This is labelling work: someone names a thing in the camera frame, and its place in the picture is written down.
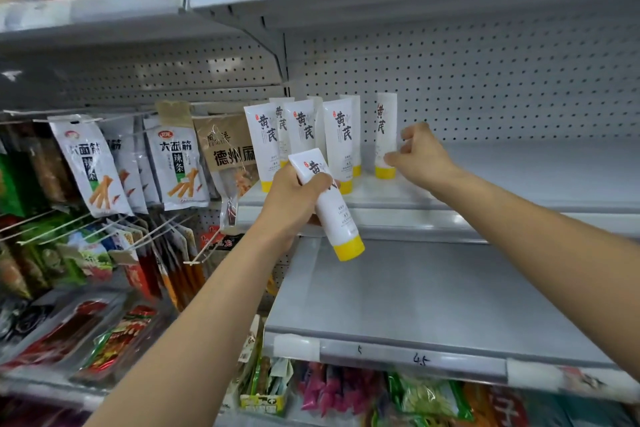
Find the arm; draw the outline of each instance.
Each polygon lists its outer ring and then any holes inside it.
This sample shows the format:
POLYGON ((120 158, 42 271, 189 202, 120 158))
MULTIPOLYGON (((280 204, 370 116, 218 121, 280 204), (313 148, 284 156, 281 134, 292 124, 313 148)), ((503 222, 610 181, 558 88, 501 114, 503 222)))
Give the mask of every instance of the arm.
POLYGON ((622 369, 640 380, 640 246, 457 167, 425 123, 387 164, 459 212, 622 369))
POLYGON ((85 427, 211 427, 269 273, 331 182, 300 186, 293 167, 278 171, 252 228, 85 427))

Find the person's left arm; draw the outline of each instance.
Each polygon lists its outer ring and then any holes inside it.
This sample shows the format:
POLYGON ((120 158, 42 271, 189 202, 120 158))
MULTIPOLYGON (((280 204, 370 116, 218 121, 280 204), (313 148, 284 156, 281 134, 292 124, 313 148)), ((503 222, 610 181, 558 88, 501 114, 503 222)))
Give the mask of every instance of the person's left arm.
POLYGON ((85 427, 211 427, 271 269, 331 182, 278 171, 255 224, 85 427))

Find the person's left hand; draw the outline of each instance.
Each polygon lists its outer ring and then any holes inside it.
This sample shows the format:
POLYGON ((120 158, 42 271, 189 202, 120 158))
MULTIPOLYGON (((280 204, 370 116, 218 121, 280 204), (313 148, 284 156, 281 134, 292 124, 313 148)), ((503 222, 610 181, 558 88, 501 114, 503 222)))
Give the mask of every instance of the person's left hand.
POLYGON ((313 216, 318 196, 333 182, 329 174, 320 172, 305 185, 301 185, 291 164, 276 172, 255 224, 282 240, 286 250, 291 247, 302 226, 313 216))

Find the hand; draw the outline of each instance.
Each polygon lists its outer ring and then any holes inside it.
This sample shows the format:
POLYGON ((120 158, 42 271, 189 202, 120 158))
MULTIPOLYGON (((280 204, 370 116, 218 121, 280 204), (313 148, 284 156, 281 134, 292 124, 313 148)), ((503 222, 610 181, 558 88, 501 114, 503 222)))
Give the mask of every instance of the hand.
POLYGON ((401 137, 407 142, 400 152, 385 154, 385 162, 415 185, 437 192, 442 185, 463 172, 452 162, 427 123, 404 128, 401 137))
POLYGON ((266 230, 274 239, 282 240, 285 251, 291 247, 293 238, 314 215, 316 201, 333 182, 329 174, 320 172, 305 185, 301 185, 296 170, 291 164, 276 172, 256 225, 266 230))

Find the held tube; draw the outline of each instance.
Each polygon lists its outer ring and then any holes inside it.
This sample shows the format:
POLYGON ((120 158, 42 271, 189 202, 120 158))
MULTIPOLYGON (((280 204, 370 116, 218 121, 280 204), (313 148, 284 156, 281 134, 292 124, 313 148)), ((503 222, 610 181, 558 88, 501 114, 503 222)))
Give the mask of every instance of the held tube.
POLYGON ((284 115, 284 103, 294 101, 292 96, 279 96, 269 99, 269 103, 276 104, 276 120, 278 129, 278 146, 280 153, 280 167, 287 164, 287 156, 291 153, 289 148, 289 133, 287 131, 287 118, 284 115))
POLYGON ((316 109, 316 147, 320 149, 324 160, 326 158, 326 137, 324 136, 324 107, 321 96, 309 96, 313 100, 316 109))
POLYGON ((280 169, 276 104, 250 105, 244 108, 244 115, 249 124, 262 192, 269 192, 273 175, 280 169))
POLYGON ((340 98, 350 98, 353 113, 353 177, 362 174, 362 157, 360 154, 360 95, 340 95, 340 98))
POLYGON ((397 149, 398 97, 396 93, 378 93, 376 109, 376 177, 393 179, 396 169, 385 164, 385 154, 397 149))
POLYGON ((284 104, 289 135, 289 151, 292 154, 316 148, 316 114, 311 99, 284 104))
MULTIPOLYGON (((317 148, 292 154, 289 156, 289 162, 295 168, 298 179, 303 185, 318 172, 331 174, 320 149, 317 148)), ((358 228, 335 181, 318 197, 316 213, 338 260, 345 262, 364 252, 364 243, 358 228)))
POLYGON ((324 136, 331 175, 340 181, 340 192, 349 194, 353 189, 353 118, 350 99, 325 101, 324 136))

